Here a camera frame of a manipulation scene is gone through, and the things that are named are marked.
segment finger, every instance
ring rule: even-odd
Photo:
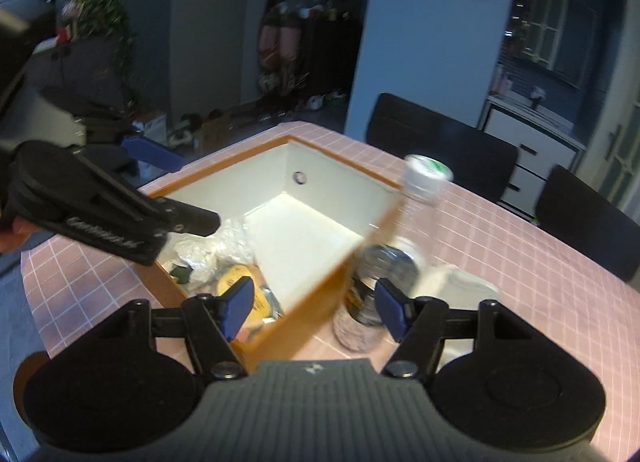
[[[22,217],[16,217],[14,219],[12,228],[14,229],[14,233],[18,233],[18,235],[30,235],[31,233],[40,230],[40,228],[36,226],[36,224],[32,224]]]
[[[13,231],[0,231],[0,253],[8,253],[18,249],[26,241],[28,235],[17,235]]]

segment dining table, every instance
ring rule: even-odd
[[[283,135],[338,155],[392,182],[404,161],[345,135],[304,122],[281,123],[143,186],[151,193]],[[640,294],[583,254],[531,222],[452,184],[440,206],[437,262],[454,264],[500,289],[500,302],[542,331],[602,382],[607,404],[592,445],[615,462],[640,447]],[[415,233],[414,213],[401,225]],[[22,254],[22,275],[34,321],[55,356],[126,301],[159,303],[132,264],[55,236]],[[387,336],[367,354],[343,348],[326,323],[296,359],[370,358],[380,370],[397,345]],[[159,339],[159,351],[189,365],[184,340]]]

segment window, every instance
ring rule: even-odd
[[[531,0],[529,28],[523,54],[533,62],[553,69],[562,40],[568,0]]]

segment bottle cap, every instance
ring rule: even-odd
[[[417,200],[439,197],[447,185],[453,181],[453,172],[447,165],[423,155],[408,155],[404,158],[402,188]]]

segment white logo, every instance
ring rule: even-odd
[[[307,374],[311,374],[312,376],[318,375],[323,370],[324,370],[324,366],[319,365],[318,363],[313,363],[305,367],[305,372]]]
[[[81,231],[86,231],[87,233],[101,238],[102,240],[106,240],[107,242],[111,242],[112,244],[117,244],[129,249],[135,249],[142,243],[141,241],[136,242],[133,240],[126,240],[124,237],[116,235],[111,231],[102,229],[100,226],[88,224],[87,222],[80,220],[78,217],[68,218],[66,219],[66,223],[71,227],[74,227]]]

